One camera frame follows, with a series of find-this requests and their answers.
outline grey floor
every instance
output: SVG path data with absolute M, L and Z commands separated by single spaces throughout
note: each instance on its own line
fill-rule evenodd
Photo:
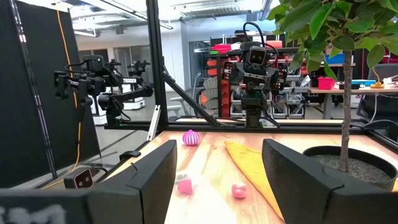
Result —
M 178 97 L 175 92 L 167 92 L 167 99 Z M 141 108 L 139 110 L 134 111 L 124 111 L 128 116 L 131 117 L 132 121 L 150 121 L 152 119 L 153 110 L 155 108 L 155 98 L 154 96 L 145 98 L 146 107 Z M 177 101 L 167 100 L 167 106 L 179 105 L 180 103 Z M 305 119 L 322 119 L 322 113 L 314 108 L 315 106 L 306 107 L 306 115 Z M 343 106 L 335 106 L 332 109 L 331 115 L 334 119 L 343 118 Z M 358 118 L 356 115 L 356 109 L 351 109 L 352 118 Z M 175 113 L 170 111 L 168 112 L 168 116 L 175 116 Z M 97 126 L 96 134 L 98 137 L 99 148 L 101 149 L 102 158 L 99 156 L 92 157 L 86 161 L 82 161 L 81 163 L 86 164 L 90 163 L 98 163 L 105 164 L 106 167 L 111 167 L 116 165 L 119 162 L 119 155 L 126 152 L 131 151 L 140 146 L 147 138 L 146 131 L 133 131 L 133 130 L 108 130 L 104 129 L 104 127 Z M 62 172 L 69 167 L 59 170 L 58 172 Z M 17 188 L 31 188 L 34 187 L 46 180 L 51 178 L 50 174 L 44 175 L 37 179 L 34 179 L 30 182 L 24 183 L 22 185 L 17 186 Z

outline yellow cloth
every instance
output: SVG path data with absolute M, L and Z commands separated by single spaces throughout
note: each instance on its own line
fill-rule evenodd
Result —
M 224 144 L 235 164 L 258 191 L 263 194 L 276 214 L 278 214 L 281 219 L 284 219 L 271 186 L 269 185 L 266 171 L 262 163 L 261 152 L 231 141 L 226 141 Z

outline soil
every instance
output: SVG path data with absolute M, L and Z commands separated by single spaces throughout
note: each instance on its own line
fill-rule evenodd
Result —
M 338 169 L 339 156 L 316 155 L 312 157 L 323 165 Z M 348 174 L 368 183 L 383 182 L 391 179 L 379 168 L 352 158 L 348 158 Z

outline black pot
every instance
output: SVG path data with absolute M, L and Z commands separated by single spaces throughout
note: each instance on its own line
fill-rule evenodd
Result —
M 303 152 L 306 156 L 316 156 L 316 155 L 332 155 L 332 156 L 339 156 L 341 151 L 341 147 L 339 146 L 316 146 L 311 147 Z M 398 178 L 398 171 L 397 169 L 389 162 L 377 157 L 375 155 L 369 154 L 367 152 L 355 150 L 355 149 L 348 149 L 348 157 L 352 159 L 357 159 L 359 161 L 365 162 L 370 164 L 374 167 L 385 172 L 391 179 L 383 182 L 372 182 L 375 186 L 378 186 L 382 189 L 386 189 L 391 191 L 394 188 L 394 184 L 396 182 L 396 178 Z

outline ceiling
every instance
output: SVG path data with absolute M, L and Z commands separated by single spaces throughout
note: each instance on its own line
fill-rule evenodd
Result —
M 140 26 L 146 23 L 146 0 L 20 0 L 61 11 L 70 10 L 75 30 L 104 30 Z M 159 0 L 159 19 L 189 21 L 195 18 L 255 14 L 265 7 L 263 1 L 278 0 Z

